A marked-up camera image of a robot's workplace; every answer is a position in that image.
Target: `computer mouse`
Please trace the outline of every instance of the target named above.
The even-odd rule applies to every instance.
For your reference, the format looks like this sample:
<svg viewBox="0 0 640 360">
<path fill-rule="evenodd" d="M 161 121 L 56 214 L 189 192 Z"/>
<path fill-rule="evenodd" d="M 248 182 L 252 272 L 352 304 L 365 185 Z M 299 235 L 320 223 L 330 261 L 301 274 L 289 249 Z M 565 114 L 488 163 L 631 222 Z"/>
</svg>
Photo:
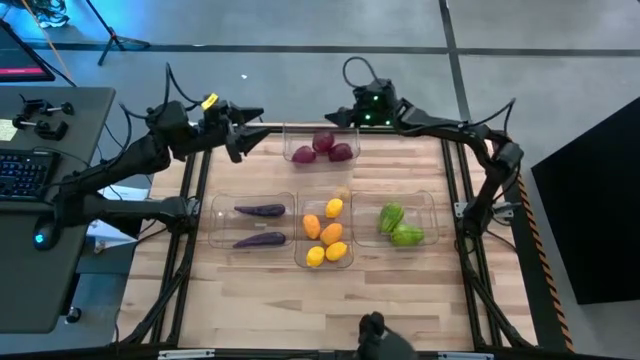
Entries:
<svg viewBox="0 0 640 360">
<path fill-rule="evenodd" d="M 41 217 L 36 221 L 33 229 L 33 246 L 37 250 L 50 250 L 60 239 L 60 227 L 55 221 L 48 217 Z"/>
</svg>

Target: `yellow tag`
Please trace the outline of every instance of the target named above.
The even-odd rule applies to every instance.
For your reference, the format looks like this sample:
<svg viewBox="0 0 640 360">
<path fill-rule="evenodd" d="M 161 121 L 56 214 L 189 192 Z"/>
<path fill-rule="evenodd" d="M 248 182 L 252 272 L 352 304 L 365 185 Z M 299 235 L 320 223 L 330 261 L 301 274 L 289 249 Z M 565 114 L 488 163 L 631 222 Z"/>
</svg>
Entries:
<svg viewBox="0 0 640 360">
<path fill-rule="evenodd" d="M 211 107 L 211 105 L 215 104 L 216 101 L 218 101 L 218 95 L 212 93 L 211 95 L 209 95 L 209 98 L 205 100 L 200 106 L 202 106 L 202 110 L 207 110 Z"/>
<path fill-rule="evenodd" d="M 11 141 L 18 129 L 13 127 L 11 120 L 0 119 L 0 141 Z"/>
</svg>

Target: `green fruit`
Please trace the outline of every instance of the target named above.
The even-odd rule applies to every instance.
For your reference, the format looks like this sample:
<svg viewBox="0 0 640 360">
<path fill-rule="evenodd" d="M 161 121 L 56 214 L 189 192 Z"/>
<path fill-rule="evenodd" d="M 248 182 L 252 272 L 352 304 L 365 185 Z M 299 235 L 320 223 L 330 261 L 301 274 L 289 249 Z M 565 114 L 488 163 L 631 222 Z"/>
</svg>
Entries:
<svg viewBox="0 0 640 360">
<path fill-rule="evenodd" d="M 380 211 L 380 220 L 378 222 L 378 230 L 381 233 L 391 233 L 393 229 L 402 221 L 404 217 L 404 209 L 402 205 L 396 202 L 388 203 Z"/>
<path fill-rule="evenodd" d="M 394 246 L 416 246 L 424 239 L 424 231 L 415 226 L 400 224 L 391 234 L 391 243 Z"/>
</svg>

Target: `monitor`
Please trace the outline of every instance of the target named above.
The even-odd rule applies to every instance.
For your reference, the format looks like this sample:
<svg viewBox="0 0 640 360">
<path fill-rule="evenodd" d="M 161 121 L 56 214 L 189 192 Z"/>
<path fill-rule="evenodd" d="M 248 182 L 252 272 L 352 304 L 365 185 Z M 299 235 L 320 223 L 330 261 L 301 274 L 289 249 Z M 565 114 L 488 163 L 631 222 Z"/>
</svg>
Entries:
<svg viewBox="0 0 640 360">
<path fill-rule="evenodd" d="M 53 80 L 55 76 L 35 51 L 0 20 L 0 83 Z"/>
</svg>

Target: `desk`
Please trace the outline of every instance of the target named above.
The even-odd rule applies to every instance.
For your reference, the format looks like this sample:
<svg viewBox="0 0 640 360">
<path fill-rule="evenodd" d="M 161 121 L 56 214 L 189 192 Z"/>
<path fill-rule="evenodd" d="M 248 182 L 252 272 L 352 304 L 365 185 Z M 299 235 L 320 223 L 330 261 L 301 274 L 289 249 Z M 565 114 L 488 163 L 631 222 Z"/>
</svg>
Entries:
<svg viewBox="0 0 640 360">
<path fill-rule="evenodd" d="M 107 119 L 115 96 L 110 88 L 65 87 L 0 87 L 0 118 L 12 119 L 22 110 L 19 94 L 27 99 L 46 99 L 56 106 L 69 101 L 75 107 L 75 115 L 56 113 L 53 120 L 64 119 L 69 130 L 61 141 L 43 140 L 31 129 L 19 130 L 10 142 L 0 142 L 1 148 L 30 150 L 35 146 L 47 146 L 73 154 L 86 162 L 98 143 L 100 132 Z M 57 182 L 66 174 L 82 170 L 85 165 L 78 160 L 62 156 L 58 171 L 52 181 Z M 56 188 L 47 194 L 51 199 Z M 2 202 L 4 209 L 30 210 L 37 205 Z M 52 250 L 37 251 L 32 244 L 33 228 L 37 215 L 9 214 L 0 216 L 0 333 L 46 333 L 53 330 L 67 288 L 73 277 L 76 263 L 84 243 L 86 226 L 65 229 L 60 241 Z"/>
<path fill-rule="evenodd" d="M 214 150 L 180 347 L 354 349 L 360 317 L 377 310 L 390 328 L 419 350 L 472 350 L 440 140 L 362 135 L 361 148 L 353 169 L 327 171 L 313 166 L 295 170 L 282 158 L 282 140 L 276 134 L 261 142 L 242 164 L 232 164 L 224 149 Z M 470 169 L 474 180 L 481 182 L 480 166 L 471 161 Z M 177 195 L 183 170 L 184 164 L 174 162 L 157 174 L 151 196 Z M 211 202 L 218 193 L 277 194 L 341 184 L 353 191 L 429 191 L 436 202 L 439 242 L 418 252 L 354 244 L 353 264 L 337 271 L 299 268 L 294 246 L 257 252 L 214 249 L 208 243 Z M 491 229 L 511 239 L 508 228 L 492 225 Z M 169 237 L 159 235 L 136 250 L 118 318 L 121 338 L 157 298 Z M 496 301 L 522 335 L 535 343 L 516 254 L 490 236 L 485 236 L 485 250 Z M 170 328 L 173 303 L 167 309 L 162 339 Z M 484 309 L 480 314 L 488 338 Z"/>
</svg>

